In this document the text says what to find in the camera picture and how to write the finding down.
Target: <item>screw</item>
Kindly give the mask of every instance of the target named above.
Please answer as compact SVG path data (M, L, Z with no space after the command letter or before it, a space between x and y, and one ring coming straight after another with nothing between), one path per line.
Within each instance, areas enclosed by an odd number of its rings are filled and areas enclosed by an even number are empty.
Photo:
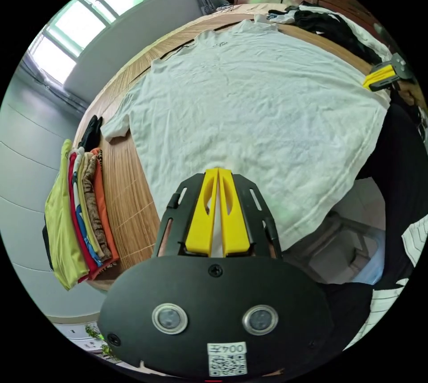
M212 277L220 277L223 274L223 269L218 264L213 264L208 269L208 274Z
M107 335L107 340L116 347L119 347L121 345L120 338L116 334L109 334Z

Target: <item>bamboo mat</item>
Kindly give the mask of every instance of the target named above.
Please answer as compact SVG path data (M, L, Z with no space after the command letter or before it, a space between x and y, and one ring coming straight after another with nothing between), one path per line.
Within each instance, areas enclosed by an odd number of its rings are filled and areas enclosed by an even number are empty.
M93 115L102 116L105 123L115 114L126 93L147 74L154 59L168 57L205 30L227 29L244 19L253 19L257 13L267 13L272 8L281 9L283 6L244 4L203 16L143 49L119 70L91 103L78 127L74 146L80 141ZM292 25L278 27L282 33L335 54L366 75L370 71L369 64L319 35ZM101 138L99 146L103 150L107 212L120 260L115 267L105 270L96 280L88 283L97 289L108 290L120 273L151 257L160 221L130 133L111 143Z

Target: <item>t-shirt sleeve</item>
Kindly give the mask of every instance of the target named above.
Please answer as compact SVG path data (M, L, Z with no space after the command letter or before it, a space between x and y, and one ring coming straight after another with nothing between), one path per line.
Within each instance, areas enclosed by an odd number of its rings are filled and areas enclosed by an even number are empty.
M101 126L101 133L107 142L118 136L125 136L129 130L129 115L134 94L128 93L121 102L115 115Z

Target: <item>yellow clamp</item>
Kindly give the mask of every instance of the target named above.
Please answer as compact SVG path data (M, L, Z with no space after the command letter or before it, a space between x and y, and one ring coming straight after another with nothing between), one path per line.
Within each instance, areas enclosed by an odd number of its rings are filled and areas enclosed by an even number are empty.
M364 83L362 85L366 89L370 90L371 84L378 83L379 81L386 80L387 78L394 77L395 75L396 74L392 65L387 65L369 74L365 78Z
M189 252L210 256L217 188L220 192L220 215L222 221L223 256L248 252L250 241L247 228L236 193L232 172L227 169L209 169L205 172L201 192L186 238L186 249Z

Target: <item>folded clothes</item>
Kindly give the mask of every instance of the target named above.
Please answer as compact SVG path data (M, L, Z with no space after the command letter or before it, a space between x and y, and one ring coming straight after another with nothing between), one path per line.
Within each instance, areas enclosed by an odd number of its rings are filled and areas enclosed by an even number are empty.
M69 195L70 195L70 203L71 203L71 217L73 220L74 230L76 232L76 236L78 239L78 243L80 245L80 249L82 250L83 256L85 258L85 262L89 268L89 274L93 273L97 268L98 264L94 260L94 256L96 256L95 251L93 250L89 239L87 237L85 223L83 222L82 214L80 212L80 201L77 192L77 175L74 176L74 168L76 167L76 158L77 158L77 150L74 149L70 153L70 168L68 172L68 182L69 182Z
M88 209L89 220L94 231L95 237L104 253L104 257L101 258L101 261L106 261L111 258L111 252L107 246L106 235L104 233L101 220L99 219L99 213L97 208L97 201L95 199L94 186L92 182L94 180L95 169L97 167L97 156L91 152L85 153L85 156L88 156L89 163L87 165L86 171L83 174L82 184L83 184L83 193L85 195L85 203Z
M77 192L75 190L73 191L74 201L79 200L78 210L80 212L80 216L84 223L84 227L86 230L87 238L89 239L89 243L92 246L92 250L96 254L95 256L93 256L93 258L99 267L102 265L101 258L104 257L104 252L101 250L101 247L95 237L94 230L92 229L91 222L89 220L88 208L86 207L82 178L83 178L83 174L86 172L88 158L87 156L85 156L83 147L80 147L78 149L76 161L78 161L79 159L80 159L80 162L77 163L77 167L76 167L76 163L74 164L74 172L73 172L73 177L76 177L76 186L77 186Z
M119 259L119 254L117 252L113 234L110 228L110 223L108 221L106 198L104 196L103 173L101 170L102 153L99 148L93 149L91 153L95 154L98 157L94 173L93 186L95 192L95 199L97 201L99 219L101 221L101 225L103 226L104 234L106 236L107 245L111 252L112 260L116 261Z
M68 168L71 149L71 141L65 140L61 149L59 173L45 204L53 272L67 290L75 286L89 271L79 247L70 209Z

